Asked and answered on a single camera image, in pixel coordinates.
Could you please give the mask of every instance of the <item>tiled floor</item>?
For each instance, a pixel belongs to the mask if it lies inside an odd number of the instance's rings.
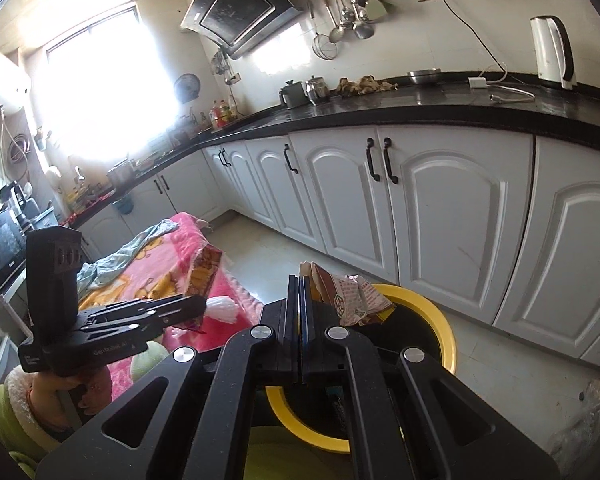
[[[358,274],[346,264],[243,216],[208,235],[232,264],[229,271],[264,303],[286,296],[289,274],[314,261],[331,272]],[[580,408],[578,394],[600,372],[513,341],[445,312],[456,336],[457,377],[541,447]]]

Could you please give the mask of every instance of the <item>microwave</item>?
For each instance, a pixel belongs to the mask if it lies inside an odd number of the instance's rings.
[[[181,26],[238,59],[300,14],[290,0],[193,0]]]
[[[0,294],[25,267],[27,240],[10,209],[0,213]]]

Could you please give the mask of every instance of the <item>light blue garment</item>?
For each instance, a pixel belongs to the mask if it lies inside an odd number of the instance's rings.
[[[178,224],[171,220],[163,220],[158,225],[142,231],[117,252],[101,258],[94,264],[84,264],[78,272],[78,299],[82,300],[92,290],[105,286],[115,280],[126,269],[142,248],[162,235],[171,233]]]

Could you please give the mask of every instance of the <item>metal bowl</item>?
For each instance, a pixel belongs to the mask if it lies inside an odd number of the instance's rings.
[[[414,70],[407,74],[414,85],[427,85],[437,83],[442,79],[442,70],[439,68],[427,68],[426,70]]]

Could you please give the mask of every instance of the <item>table covered with blanket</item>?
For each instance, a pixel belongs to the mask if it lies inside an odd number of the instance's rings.
[[[135,251],[135,257],[112,281],[88,291],[80,302],[80,309],[134,298],[157,300],[181,294],[192,257],[208,242],[199,228],[202,221],[187,213],[178,213],[171,221],[177,224],[177,228],[165,229],[164,234],[152,237],[137,253]],[[222,267],[218,269],[209,293],[210,298],[219,296],[228,296],[237,303],[236,321],[230,324],[205,316],[199,332],[169,327],[162,339],[169,352],[182,345],[192,346],[201,352],[217,348],[233,334],[260,319],[262,303]],[[131,358],[127,358],[109,365],[113,399],[132,384],[130,364]]]

